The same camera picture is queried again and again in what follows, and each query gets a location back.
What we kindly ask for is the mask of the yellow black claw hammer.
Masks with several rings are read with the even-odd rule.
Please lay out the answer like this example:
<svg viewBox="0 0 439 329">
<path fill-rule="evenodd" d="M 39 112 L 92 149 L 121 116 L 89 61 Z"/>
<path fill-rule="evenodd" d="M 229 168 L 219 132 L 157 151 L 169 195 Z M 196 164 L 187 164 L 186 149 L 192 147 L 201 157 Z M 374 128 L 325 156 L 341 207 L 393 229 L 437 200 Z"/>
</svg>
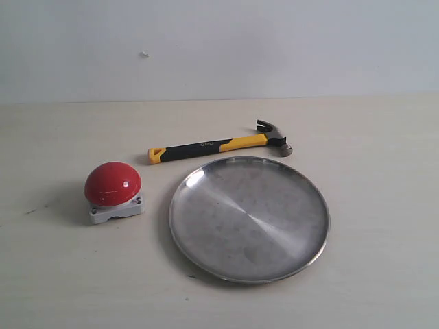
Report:
<svg viewBox="0 0 439 329">
<path fill-rule="evenodd" d="M 256 124 L 258 134 L 252 136 L 148 149 L 149 164 L 156 165 L 163 162 L 220 154 L 236 149 L 265 146 L 278 150 L 281 157 L 288 157 L 292 154 L 292 147 L 288 144 L 287 137 L 275 125 L 260 119 L 256 121 Z"/>
</svg>

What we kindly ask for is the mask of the red dome push button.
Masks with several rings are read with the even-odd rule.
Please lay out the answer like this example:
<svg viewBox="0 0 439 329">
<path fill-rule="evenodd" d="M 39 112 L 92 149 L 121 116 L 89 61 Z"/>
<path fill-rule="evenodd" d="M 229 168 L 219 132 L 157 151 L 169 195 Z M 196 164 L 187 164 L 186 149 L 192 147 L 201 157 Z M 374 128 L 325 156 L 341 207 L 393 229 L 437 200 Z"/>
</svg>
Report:
<svg viewBox="0 0 439 329">
<path fill-rule="evenodd" d="M 145 212 L 141 176 L 124 162 L 107 162 L 87 177 L 84 196 L 94 225 Z"/>
</svg>

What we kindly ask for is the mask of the round stainless steel plate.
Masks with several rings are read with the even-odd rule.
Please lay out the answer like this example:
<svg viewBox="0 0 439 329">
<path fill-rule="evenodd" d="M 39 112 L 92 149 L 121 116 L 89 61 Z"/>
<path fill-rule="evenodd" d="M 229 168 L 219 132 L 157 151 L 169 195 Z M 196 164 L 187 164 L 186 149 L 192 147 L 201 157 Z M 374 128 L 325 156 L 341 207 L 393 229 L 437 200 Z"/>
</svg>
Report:
<svg viewBox="0 0 439 329">
<path fill-rule="evenodd" d="M 238 284 L 291 277 L 323 252 L 327 203 L 299 171 L 253 156 L 222 158 L 190 173 L 169 205 L 169 230 L 201 270 Z"/>
</svg>

